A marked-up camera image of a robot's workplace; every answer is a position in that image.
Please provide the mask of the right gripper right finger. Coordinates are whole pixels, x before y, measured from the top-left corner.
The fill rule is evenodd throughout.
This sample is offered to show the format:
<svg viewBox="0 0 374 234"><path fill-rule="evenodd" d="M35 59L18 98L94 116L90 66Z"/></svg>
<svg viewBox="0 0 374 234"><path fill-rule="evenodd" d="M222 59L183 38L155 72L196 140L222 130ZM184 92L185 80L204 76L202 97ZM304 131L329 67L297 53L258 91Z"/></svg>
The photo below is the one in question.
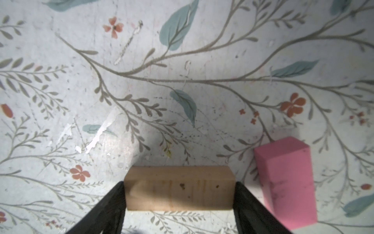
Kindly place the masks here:
<svg viewBox="0 0 374 234"><path fill-rule="evenodd" d="M235 185L233 211L239 234L292 234L241 182Z"/></svg>

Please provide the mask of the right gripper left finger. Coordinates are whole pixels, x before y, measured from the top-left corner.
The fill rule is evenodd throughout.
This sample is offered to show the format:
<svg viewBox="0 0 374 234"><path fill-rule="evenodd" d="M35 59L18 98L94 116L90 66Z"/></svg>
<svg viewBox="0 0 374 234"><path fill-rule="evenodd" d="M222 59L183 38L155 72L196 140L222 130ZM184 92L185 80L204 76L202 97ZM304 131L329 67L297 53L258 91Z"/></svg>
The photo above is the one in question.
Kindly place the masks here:
<svg viewBox="0 0 374 234"><path fill-rule="evenodd" d="M124 182L117 183L107 195L68 234L120 234L126 212Z"/></svg>

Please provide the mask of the pink rectangular block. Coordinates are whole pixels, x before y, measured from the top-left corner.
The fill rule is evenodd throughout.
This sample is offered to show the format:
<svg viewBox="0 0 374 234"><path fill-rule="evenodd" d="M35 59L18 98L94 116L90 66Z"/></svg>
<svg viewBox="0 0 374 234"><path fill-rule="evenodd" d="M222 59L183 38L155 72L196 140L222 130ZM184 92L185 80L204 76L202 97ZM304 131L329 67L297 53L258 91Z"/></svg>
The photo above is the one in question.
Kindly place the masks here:
<svg viewBox="0 0 374 234"><path fill-rule="evenodd" d="M317 222L309 145L286 137L256 147L254 156L266 208L288 230Z"/></svg>

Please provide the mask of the natural wood block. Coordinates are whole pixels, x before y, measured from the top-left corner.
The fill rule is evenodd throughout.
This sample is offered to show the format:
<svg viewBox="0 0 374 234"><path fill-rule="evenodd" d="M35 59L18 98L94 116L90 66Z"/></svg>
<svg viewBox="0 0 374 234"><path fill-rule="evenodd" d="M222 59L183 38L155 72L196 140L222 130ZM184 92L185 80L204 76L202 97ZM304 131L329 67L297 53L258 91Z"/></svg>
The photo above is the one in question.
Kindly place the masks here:
<svg viewBox="0 0 374 234"><path fill-rule="evenodd" d="M124 178L130 211L231 210L235 185L227 166L134 166Z"/></svg>

